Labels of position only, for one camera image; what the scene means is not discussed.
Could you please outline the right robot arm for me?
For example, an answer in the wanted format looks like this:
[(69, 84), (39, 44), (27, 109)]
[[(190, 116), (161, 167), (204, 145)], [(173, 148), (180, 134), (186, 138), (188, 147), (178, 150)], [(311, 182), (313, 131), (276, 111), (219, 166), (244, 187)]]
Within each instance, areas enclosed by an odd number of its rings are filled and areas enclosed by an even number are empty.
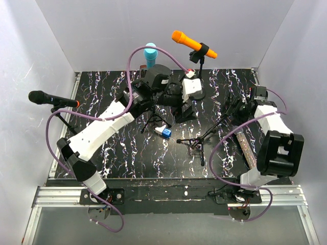
[(240, 185), (231, 190), (232, 199), (242, 203), (255, 196), (256, 187), (297, 174), (305, 139), (285, 125), (266, 87), (253, 87), (246, 100), (230, 94), (226, 106), (238, 126), (256, 118), (265, 135), (257, 156), (246, 158), (249, 170), (238, 176)]

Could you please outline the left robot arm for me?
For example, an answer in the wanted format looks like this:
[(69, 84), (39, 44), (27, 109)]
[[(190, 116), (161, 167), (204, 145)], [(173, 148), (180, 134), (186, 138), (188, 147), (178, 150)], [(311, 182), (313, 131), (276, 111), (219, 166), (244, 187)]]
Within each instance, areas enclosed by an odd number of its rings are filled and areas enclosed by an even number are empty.
[(175, 80), (169, 68), (156, 64), (144, 76), (129, 83), (100, 115), (100, 120), (94, 120), (69, 139), (60, 138), (57, 141), (60, 155), (77, 181), (88, 188), (91, 198), (97, 204), (104, 204), (113, 195), (91, 162), (98, 148), (120, 129), (157, 105), (178, 109), (201, 93), (201, 80), (194, 70)]

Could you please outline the black shock mount tripod stand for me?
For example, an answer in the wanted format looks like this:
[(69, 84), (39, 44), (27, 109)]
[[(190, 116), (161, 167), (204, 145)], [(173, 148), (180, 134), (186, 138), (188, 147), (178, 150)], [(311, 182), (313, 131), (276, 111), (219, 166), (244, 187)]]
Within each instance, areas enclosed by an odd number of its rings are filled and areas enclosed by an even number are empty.
[(242, 103), (242, 98), (240, 96), (232, 95), (231, 93), (225, 99), (225, 109), (223, 110), (222, 115), (219, 120), (211, 126), (208, 130), (205, 131), (204, 134), (189, 139), (177, 139), (177, 144), (186, 144), (190, 151), (198, 151), (201, 160), (201, 166), (205, 166), (204, 160), (204, 142), (210, 134), (215, 134), (217, 131), (217, 127), (226, 119), (230, 118), (236, 111), (237, 106)]

